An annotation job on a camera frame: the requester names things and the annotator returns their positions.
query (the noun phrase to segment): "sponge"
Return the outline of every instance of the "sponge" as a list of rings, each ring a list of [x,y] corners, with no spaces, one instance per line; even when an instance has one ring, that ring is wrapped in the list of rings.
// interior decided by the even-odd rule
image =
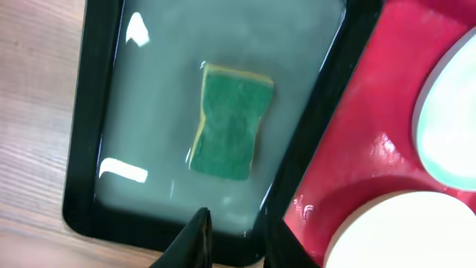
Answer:
[[[266,76],[206,63],[190,169],[224,179],[246,180],[260,119],[273,94],[273,81]]]

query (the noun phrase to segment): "black tray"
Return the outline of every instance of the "black tray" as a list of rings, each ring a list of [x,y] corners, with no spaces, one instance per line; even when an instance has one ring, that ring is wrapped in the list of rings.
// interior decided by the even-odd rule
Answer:
[[[263,206],[272,208],[273,218],[286,212],[382,9],[381,0],[348,0],[346,5],[343,24]],[[111,210],[94,201],[122,8],[123,0],[86,3],[62,213],[66,223],[82,235],[164,251],[184,225]],[[214,234],[213,261],[243,267],[261,259],[265,213],[265,209],[259,213],[247,237]]]

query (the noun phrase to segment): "red plastic tray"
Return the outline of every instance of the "red plastic tray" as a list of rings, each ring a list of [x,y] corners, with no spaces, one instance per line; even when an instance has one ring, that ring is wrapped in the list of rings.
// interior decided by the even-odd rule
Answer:
[[[411,140],[414,104],[440,58],[476,25],[476,0],[389,0],[286,215],[316,263],[339,225],[367,201],[399,190],[476,194],[428,175]]]

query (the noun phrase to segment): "wooden table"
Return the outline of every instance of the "wooden table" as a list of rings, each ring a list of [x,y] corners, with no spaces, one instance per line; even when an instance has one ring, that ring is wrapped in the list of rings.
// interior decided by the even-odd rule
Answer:
[[[0,1],[0,267],[148,267],[159,256],[62,219],[83,11],[84,0]]]

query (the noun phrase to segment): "water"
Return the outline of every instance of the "water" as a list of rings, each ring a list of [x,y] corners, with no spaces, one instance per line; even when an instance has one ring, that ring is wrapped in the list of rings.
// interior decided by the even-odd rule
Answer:
[[[343,13],[340,0],[126,1],[97,200],[180,223],[206,206],[215,229],[245,234],[274,180]],[[264,74],[275,82],[251,175],[244,182],[196,173],[186,164],[199,123],[203,61]]]

